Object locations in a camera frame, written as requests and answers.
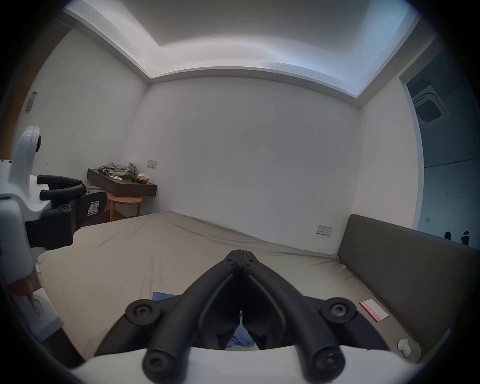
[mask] recessed ceiling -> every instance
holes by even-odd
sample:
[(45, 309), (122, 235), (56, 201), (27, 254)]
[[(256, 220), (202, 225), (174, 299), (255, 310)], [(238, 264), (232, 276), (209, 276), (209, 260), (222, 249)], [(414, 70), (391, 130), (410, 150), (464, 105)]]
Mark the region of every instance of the recessed ceiling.
[(64, 12), (152, 82), (241, 69), (296, 77), (353, 98), (419, 20), (403, 0), (74, 0)]

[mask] round stool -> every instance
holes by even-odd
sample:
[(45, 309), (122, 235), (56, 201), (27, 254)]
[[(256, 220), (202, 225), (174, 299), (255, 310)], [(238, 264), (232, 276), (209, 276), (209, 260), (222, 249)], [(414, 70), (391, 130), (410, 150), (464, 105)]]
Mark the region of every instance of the round stool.
[(141, 197), (117, 197), (107, 192), (107, 200), (110, 201), (110, 221), (113, 221), (115, 213), (115, 203), (134, 205), (137, 204), (137, 216), (140, 216), (140, 207), (142, 206)]

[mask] wall switch panel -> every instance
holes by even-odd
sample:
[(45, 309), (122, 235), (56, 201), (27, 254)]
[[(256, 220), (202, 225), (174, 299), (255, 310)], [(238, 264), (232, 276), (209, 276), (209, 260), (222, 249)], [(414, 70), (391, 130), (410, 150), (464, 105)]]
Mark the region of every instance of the wall switch panel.
[(332, 227), (325, 227), (323, 225), (319, 225), (317, 227), (317, 234), (319, 235), (330, 236), (331, 233), (332, 233)]
[(156, 161), (155, 160), (148, 160), (147, 167), (149, 168), (156, 168)]

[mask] ceiling air vent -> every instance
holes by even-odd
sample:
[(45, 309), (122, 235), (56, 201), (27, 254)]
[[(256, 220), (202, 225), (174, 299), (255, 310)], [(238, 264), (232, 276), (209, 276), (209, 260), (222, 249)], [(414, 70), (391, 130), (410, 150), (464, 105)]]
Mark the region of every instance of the ceiling air vent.
[(420, 125), (432, 126), (448, 116), (444, 102), (431, 85), (413, 97), (412, 100)]

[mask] mattress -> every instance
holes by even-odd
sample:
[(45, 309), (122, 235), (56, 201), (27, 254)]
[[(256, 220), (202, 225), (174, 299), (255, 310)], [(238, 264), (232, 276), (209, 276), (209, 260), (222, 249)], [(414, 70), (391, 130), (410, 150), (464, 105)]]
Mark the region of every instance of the mattress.
[(183, 293), (234, 249), (252, 251), (305, 296), (351, 300), (393, 352), (403, 357), (397, 344), (408, 338), (412, 353), (407, 359), (420, 358), (418, 344), (394, 316), (376, 323), (359, 305), (373, 293), (334, 256), (269, 243), (174, 212), (81, 228), (72, 246), (45, 252), (38, 263), (65, 333), (87, 360), (128, 304), (151, 299), (153, 292)]

